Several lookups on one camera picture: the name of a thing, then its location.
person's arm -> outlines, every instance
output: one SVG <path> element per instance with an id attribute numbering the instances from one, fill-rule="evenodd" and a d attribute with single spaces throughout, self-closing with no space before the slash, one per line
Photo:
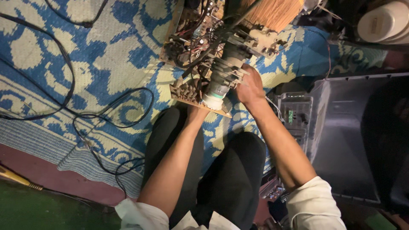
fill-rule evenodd
<path id="1" fill-rule="evenodd" d="M 301 147 L 265 99 L 263 83 L 257 70 L 247 64 L 242 69 L 250 75 L 244 77 L 246 84 L 237 85 L 237 97 L 254 117 L 280 178 L 287 190 L 292 191 L 317 174 Z"/>
<path id="2" fill-rule="evenodd" d="M 209 111 L 190 106 L 188 113 L 182 131 L 138 197 L 138 202 L 157 207 L 168 217 L 172 214 L 178 201 L 193 142 Z"/>

carpet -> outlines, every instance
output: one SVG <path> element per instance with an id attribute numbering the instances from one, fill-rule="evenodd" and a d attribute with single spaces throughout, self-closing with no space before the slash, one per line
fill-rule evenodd
<path id="1" fill-rule="evenodd" d="M 102 0 L 51 1 L 56 10 L 74 21 L 92 20 L 101 3 Z M 171 0 L 109 0 L 99 20 L 86 29 L 58 17 L 43 0 L 0 0 L 0 12 L 47 30 L 67 50 L 76 81 L 68 104 L 72 110 L 96 113 L 129 89 L 145 86 L 153 91 L 153 108 L 131 128 L 118 129 L 98 119 L 78 119 L 77 127 L 111 171 L 125 160 L 144 156 L 158 113 L 174 104 L 168 84 L 182 71 L 160 62 L 158 57 L 175 4 Z M 253 57 L 249 61 L 260 72 L 266 92 L 295 78 L 297 73 L 298 76 L 326 74 L 328 50 L 323 38 L 292 26 L 287 26 L 280 37 L 289 45 L 279 55 L 272 59 Z M 331 73 L 380 67 L 386 53 L 331 45 Z M 72 82 L 71 74 L 50 37 L 0 18 L 0 55 L 35 79 L 58 101 L 64 100 Z M 150 100 L 144 92 L 134 93 L 117 108 L 109 110 L 107 118 L 116 124 L 137 120 Z M 245 130 L 261 137 L 254 119 L 234 94 L 228 95 L 226 103 L 231 108 L 232 119 L 210 113 L 203 124 L 203 173 L 235 133 Z M 0 63 L 0 113 L 30 117 L 57 108 L 30 82 Z M 73 115 L 63 110 L 35 121 L 0 120 L 0 142 L 52 162 L 59 170 L 72 170 L 90 180 L 117 187 L 114 176 L 99 167 L 75 134 L 72 119 Z M 267 157 L 265 171 L 270 168 L 268 162 Z M 129 196 L 138 196 L 143 173 L 144 167 L 140 166 L 120 176 Z"/>

yellow screwdriver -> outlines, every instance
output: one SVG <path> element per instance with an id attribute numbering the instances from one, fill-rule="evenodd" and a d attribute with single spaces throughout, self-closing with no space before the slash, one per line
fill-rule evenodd
<path id="1" fill-rule="evenodd" d="M 24 179 L 23 177 L 21 177 L 21 176 L 15 174 L 15 173 L 13 173 L 12 171 L 4 168 L 1 165 L 0 165 L 0 176 L 12 179 L 12 180 L 14 180 L 14 181 L 16 181 L 16 182 L 18 182 L 18 183 L 20 183 L 22 185 L 30 187 L 30 188 L 34 188 L 34 189 L 37 189 L 37 190 L 40 190 L 40 191 L 43 189 L 43 186 L 33 184 L 33 183 L 29 182 L 28 180 Z"/>

green connector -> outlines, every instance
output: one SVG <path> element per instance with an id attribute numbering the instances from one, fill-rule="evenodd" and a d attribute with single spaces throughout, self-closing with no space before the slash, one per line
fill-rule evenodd
<path id="1" fill-rule="evenodd" d="M 292 110 L 288 111 L 288 123 L 292 123 L 293 117 L 292 117 Z"/>

maroon floor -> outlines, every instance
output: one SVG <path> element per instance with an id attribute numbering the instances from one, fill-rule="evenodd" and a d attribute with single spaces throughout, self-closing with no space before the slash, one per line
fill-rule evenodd
<path id="1" fill-rule="evenodd" d="M 116 205 L 124 198 L 118 188 L 88 180 L 73 171 L 59 171 L 55 164 L 3 144 L 0 144 L 0 163 L 35 184 L 98 203 Z"/>

